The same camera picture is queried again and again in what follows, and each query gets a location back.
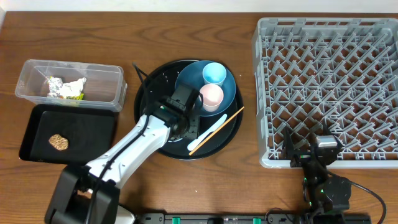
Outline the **foil snack wrapper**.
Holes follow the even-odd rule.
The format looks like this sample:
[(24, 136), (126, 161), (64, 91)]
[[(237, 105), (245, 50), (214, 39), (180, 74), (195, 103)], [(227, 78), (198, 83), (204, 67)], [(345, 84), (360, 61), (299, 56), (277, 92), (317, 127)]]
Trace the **foil snack wrapper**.
[(49, 93), (47, 94), (48, 98), (60, 98), (57, 91), (62, 87), (64, 82), (61, 78), (50, 77), (47, 80), (47, 84), (49, 85)]

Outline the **black rectangular tray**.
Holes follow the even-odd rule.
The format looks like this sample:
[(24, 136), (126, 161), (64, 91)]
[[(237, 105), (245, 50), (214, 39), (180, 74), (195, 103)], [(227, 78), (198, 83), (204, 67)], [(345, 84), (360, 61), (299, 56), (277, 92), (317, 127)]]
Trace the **black rectangular tray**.
[[(110, 110), (59, 105), (36, 105), (19, 151), (23, 161), (53, 164), (80, 164), (96, 159), (111, 147), (116, 114)], [(49, 138), (60, 134), (69, 141), (58, 151)]]

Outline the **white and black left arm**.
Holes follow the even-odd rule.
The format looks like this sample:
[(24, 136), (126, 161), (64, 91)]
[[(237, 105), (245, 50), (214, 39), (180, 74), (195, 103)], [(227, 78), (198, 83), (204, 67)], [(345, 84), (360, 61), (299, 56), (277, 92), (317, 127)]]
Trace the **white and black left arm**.
[(110, 150), (84, 166), (61, 172), (45, 223), (134, 223), (119, 205), (120, 191), (137, 168), (171, 138), (195, 138), (196, 107), (204, 102), (196, 89), (180, 84), (172, 96), (148, 103), (135, 127)]

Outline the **dark blue plate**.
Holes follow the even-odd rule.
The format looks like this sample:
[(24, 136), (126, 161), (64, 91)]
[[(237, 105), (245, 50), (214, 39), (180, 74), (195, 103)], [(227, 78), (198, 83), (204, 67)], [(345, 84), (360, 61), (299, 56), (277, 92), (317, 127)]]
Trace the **dark blue plate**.
[[(193, 62), (190, 65), (187, 65), (178, 75), (177, 80), (175, 82), (175, 89), (179, 86), (179, 84), (183, 83), (188, 85), (196, 90), (200, 90), (201, 87), (205, 85), (205, 80), (203, 78), (203, 69), (209, 64), (213, 63), (210, 60), (201, 60), (197, 62)], [(204, 108), (200, 107), (200, 99), (197, 100), (195, 109), (199, 110), (200, 116), (209, 117), (222, 113), (224, 110), (228, 109), (231, 103), (235, 99), (236, 95), (236, 82), (232, 75), (232, 73), (223, 65), (226, 69), (226, 78), (221, 86), (221, 89), (224, 93), (223, 101), (220, 104), (220, 107), (213, 111), (208, 112)]]

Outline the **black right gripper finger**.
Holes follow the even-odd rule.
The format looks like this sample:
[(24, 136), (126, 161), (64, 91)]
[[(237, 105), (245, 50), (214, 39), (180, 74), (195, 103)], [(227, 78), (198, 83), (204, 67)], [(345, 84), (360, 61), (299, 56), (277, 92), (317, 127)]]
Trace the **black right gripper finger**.
[(294, 152), (294, 144), (292, 138), (290, 137), (289, 129), (285, 127), (283, 129), (283, 145), (282, 145), (282, 155), (285, 159), (291, 159)]
[(335, 136), (329, 129), (329, 127), (327, 126), (327, 124), (322, 124), (323, 126), (323, 135), (324, 136), (329, 136), (331, 138), (334, 139), (335, 144), (331, 145), (329, 144), (329, 146), (342, 146), (341, 141), (337, 138), (337, 136)]

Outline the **clear plastic bin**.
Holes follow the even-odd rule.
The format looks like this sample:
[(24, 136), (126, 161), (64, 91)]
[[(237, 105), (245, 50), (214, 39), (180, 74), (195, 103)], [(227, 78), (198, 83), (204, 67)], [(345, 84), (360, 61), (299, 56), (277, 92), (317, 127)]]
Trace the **clear plastic bin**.
[[(59, 78), (63, 83), (85, 79), (83, 98), (50, 98), (49, 80)], [(24, 63), (15, 95), (35, 104), (79, 106), (120, 112), (126, 96), (124, 71), (115, 65), (30, 59)]]

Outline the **pink cup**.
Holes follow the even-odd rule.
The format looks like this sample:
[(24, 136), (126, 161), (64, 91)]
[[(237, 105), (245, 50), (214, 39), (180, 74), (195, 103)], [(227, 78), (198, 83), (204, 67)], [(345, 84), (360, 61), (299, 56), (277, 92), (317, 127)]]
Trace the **pink cup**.
[(214, 112), (219, 107), (224, 98), (224, 93), (220, 86), (215, 84), (206, 84), (200, 89), (203, 95), (203, 107), (207, 112)]

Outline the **brown cookie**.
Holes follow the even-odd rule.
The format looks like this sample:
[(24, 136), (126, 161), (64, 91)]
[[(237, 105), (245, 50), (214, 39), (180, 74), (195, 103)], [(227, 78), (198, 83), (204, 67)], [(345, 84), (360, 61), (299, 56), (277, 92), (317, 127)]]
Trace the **brown cookie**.
[(49, 138), (49, 143), (58, 151), (64, 151), (69, 147), (69, 141), (67, 138), (60, 134), (54, 134)]

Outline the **light blue cup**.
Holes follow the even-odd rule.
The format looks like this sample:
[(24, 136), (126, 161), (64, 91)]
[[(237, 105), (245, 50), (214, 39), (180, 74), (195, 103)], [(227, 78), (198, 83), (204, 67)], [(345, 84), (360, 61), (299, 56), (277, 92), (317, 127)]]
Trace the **light blue cup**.
[(211, 62), (203, 68), (202, 75), (205, 84), (222, 86), (226, 79), (226, 68), (218, 62)]

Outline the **wooden chopstick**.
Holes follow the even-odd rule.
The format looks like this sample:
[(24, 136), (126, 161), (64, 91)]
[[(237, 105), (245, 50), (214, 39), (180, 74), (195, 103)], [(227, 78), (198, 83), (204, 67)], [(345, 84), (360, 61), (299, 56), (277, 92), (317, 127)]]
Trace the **wooden chopstick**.
[(219, 132), (221, 129), (223, 129), (224, 126), (226, 126), (232, 119), (234, 119), (242, 110), (244, 109), (244, 106), (242, 108), (240, 108), (237, 112), (235, 112), (234, 115), (230, 116), (223, 124), (220, 124), (216, 129), (211, 130), (209, 132), (208, 135), (206, 135), (205, 138), (198, 138), (198, 140), (201, 140), (201, 142), (199, 142), (194, 149), (192, 149), (190, 151), (190, 153), (188, 154), (189, 156), (192, 156), (197, 150), (199, 150), (199, 148), (202, 147), (202, 145), (204, 145), (204, 143), (206, 143), (208, 140), (210, 140), (217, 132)]

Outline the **light blue plastic knife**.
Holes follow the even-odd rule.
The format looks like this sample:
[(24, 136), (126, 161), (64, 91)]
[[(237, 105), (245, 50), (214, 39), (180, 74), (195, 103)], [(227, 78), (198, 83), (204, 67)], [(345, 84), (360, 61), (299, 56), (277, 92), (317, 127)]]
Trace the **light blue plastic knife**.
[(193, 140), (188, 146), (189, 151), (194, 150), (209, 134), (217, 130), (227, 118), (227, 114), (224, 114), (217, 122), (215, 122), (210, 128), (208, 128), (203, 134), (201, 134), (197, 139)]

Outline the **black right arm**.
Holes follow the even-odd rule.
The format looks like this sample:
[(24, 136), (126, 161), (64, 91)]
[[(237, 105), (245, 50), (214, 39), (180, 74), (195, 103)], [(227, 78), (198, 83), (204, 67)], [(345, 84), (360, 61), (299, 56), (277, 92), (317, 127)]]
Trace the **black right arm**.
[(295, 149), (289, 129), (282, 131), (282, 155), (292, 168), (303, 169), (303, 197), (310, 204), (304, 214), (294, 217), (294, 223), (344, 223), (342, 211), (349, 209), (351, 184), (344, 177), (332, 177), (327, 166), (337, 160), (343, 147), (324, 124), (323, 134), (315, 137), (310, 149)]

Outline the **grey dishwasher rack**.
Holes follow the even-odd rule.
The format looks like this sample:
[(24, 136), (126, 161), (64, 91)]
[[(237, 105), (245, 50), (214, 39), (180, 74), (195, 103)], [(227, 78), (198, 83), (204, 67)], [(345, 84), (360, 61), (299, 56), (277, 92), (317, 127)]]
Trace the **grey dishwasher rack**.
[(334, 169), (397, 167), (397, 20), (262, 18), (252, 37), (260, 165), (287, 169), (283, 131), (309, 148), (324, 126)]

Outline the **round black tray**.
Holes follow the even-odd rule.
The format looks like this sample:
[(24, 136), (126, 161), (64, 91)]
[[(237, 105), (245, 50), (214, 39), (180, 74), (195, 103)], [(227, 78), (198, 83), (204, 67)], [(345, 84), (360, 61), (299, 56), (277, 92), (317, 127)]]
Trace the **round black tray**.
[[(162, 99), (165, 96), (170, 96), (174, 93), (175, 82), (179, 73), (193, 62), (200, 60), (185, 59), (176, 60), (173, 62), (166, 63), (159, 68), (155, 69), (146, 79), (145, 84), (147, 91), (149, 92), (150, 102), (153, 103)], [(210, 128), (216, 121), (218, 121), (224, 114), (230, 117), (235, 114), (240, 108), (243, 107), (243, 99), (238, 86), (236, 85), (236, 95), (234, 101), (231, 103), (228, 109), (222, 113), (200, 118), (200, 130), (199, 133), (204, 133)], [(178, 142), (168, 142), (158, 151), (159, 153), (181, 160), (195, 160), (202, 159), (213, 154), (216, 154), (222, 148), (226, 147), (230, 141), (235, 137), (243, 119), (243, 113), (238, 114), (232, 119), (226, 126), (217, 132), (210, 140), (208, 140), (199, 150), (197, 150), (192, 156), (189, 156), (187, 146), (191, 143), (190, 139), (182, 139)]]

